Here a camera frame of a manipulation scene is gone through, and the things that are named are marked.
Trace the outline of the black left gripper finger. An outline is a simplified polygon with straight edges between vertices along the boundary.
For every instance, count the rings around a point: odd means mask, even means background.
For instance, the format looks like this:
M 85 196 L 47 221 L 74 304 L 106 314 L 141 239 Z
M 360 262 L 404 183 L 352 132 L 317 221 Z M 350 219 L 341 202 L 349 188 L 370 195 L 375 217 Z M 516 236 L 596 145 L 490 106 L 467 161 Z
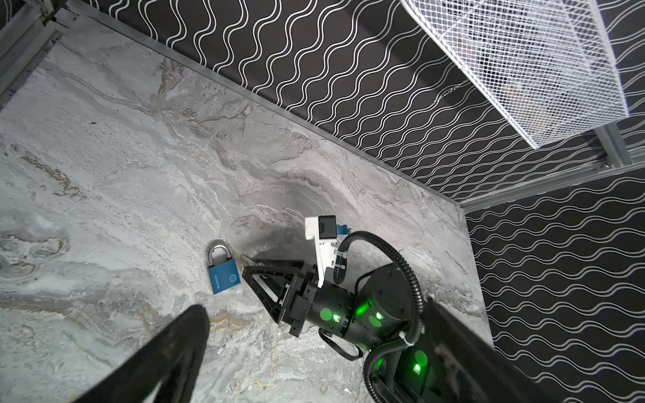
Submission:
M 208 342 L 210 322 L 192 305 L 78 402 L 189 402 Z

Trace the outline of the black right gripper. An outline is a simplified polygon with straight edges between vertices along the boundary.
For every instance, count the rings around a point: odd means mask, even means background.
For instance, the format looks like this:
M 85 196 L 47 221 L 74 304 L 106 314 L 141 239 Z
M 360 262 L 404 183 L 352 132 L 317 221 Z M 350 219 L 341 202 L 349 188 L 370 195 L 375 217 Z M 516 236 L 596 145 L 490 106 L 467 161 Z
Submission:
M 371 335 L 358 322 L 356 296 L 335 284 L 317 287 L 305 277 L 302 260 L 257 260 L 245 264 L 243 278 L 275 323 L 286 323 L 300 335 L 305 323 L 318 328 L 329 347 L 340 350 L 342 339 L 359 350 L 371 348 Z

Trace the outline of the blue padlock with key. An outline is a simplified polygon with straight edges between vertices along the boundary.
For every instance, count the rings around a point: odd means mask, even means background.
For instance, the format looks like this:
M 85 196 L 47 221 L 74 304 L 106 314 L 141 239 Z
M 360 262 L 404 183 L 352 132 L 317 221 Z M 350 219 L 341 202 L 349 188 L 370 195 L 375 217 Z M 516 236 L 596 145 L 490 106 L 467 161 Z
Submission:
M 213 295 L 218 295 L 241 284 L 242 276 L 237 262 L 225 241 L 218 239 L 210 243 L 207 264 Z

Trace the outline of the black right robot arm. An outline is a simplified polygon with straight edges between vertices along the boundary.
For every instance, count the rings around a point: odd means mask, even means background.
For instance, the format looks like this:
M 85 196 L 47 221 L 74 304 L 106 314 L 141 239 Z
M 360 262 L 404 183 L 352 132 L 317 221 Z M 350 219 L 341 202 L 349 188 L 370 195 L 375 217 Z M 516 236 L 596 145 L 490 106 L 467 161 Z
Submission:
M 301 260 L 250 263 L 243 277 L 276 323 L 297 337 L 307 323 L 337 354 L 366 361 L 399 339 L 412 321 L 412 297 L 395 265 L 361 275 L 350 292 L 317 284 Z M 508 364 L 443 307 L 427 302 L 418 342 L 377 359 L 372 384 L 386 402 L 549 402 L 551 397 Z

